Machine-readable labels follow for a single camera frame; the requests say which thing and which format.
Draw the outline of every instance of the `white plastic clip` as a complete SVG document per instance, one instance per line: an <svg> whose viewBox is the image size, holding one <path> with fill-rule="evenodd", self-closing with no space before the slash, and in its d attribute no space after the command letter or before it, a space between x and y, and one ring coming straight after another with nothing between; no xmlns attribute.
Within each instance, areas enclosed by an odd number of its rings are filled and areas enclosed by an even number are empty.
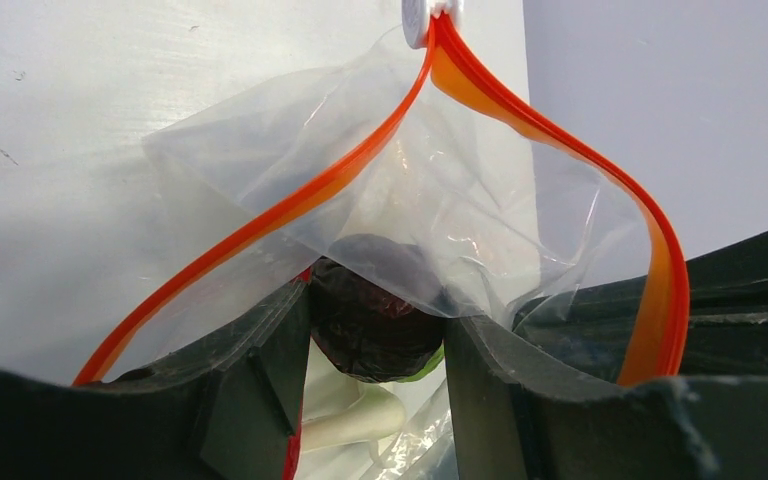
<svg viewBox="0 0 768 480"><path fill-rule="evenodd" d="M446 12L460 28L464 0L402 0L402 29L411 48L425 48L431 17Z"/></svg>

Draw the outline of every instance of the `ziplock bag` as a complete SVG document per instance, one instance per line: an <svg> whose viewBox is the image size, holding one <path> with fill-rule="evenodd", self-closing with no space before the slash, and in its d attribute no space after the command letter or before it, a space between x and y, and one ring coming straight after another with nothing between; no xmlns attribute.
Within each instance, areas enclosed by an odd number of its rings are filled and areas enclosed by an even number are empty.
<svg viewBox="0 0 768 480"><path fill-rule="evenodd" d="M563 321L589 266L621 251L636 227L651 239L649 274L611 380L676 373L687 273L657 204L501 85L447 14L431 21L421 66L401 42L391 34L345 67L275 79L146 139L156 163L218 192L244 225L128 316L76 384L103 378L132 339L162 338L162 355L231 321L323 256L436 316L484 314L510 325L525 301L550 294L557 301L547 308ZM429 73L433 86L424 83ZM518 174L528 149L478 161L472 132L486 117L524 145L565 153L546 157L555 178L532 184ZM541 216L570 223L573 248L546 245L527 227L533 221L523 223L536 197ZM339 248L358 234L418 251L434 278L393 275L403 258Z"/></svg>

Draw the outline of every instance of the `dark purple fruit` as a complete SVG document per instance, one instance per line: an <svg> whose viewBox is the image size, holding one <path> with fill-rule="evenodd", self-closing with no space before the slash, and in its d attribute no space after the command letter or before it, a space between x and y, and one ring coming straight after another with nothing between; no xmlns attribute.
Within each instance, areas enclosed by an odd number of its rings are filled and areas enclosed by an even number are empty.
<svg viewBox="0 0 768 480"><path fill-rule="evenodd" d="M353 265L406 286L429 303L443 287L416 247L376 235L346 237L332 246ZM329 258L311 269L311 335L337 369L362 382L401 380L419 373L443 342L445 320L417 310Z"/></svg>

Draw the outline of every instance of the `scratch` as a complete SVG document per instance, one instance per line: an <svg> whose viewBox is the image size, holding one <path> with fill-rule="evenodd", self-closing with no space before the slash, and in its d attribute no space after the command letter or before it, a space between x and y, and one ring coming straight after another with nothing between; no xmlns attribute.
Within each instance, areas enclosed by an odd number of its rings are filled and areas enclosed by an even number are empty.
<svg viewBox="0 0 768 480"><path fill-rule="evenodd" d="M0 152L2 155L4 155L4 158L13 162L13 165L16 165L17 167L19 166L19 162L17 162L13 157L11 157L10 154L7 153L3 148L0 148Z"/></svg>

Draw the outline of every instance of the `white object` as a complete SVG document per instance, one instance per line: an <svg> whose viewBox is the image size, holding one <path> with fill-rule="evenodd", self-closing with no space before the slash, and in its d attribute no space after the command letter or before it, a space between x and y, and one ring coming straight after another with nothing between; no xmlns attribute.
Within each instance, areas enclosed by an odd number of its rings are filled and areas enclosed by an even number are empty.
<svg viewBox="0 0 768 480"><path fill-rule="evenodd" d="M463 0L402 0L402 29L411 48L423 48L426 44L431 17L447 13L456 28L463 18Z"/></svg>

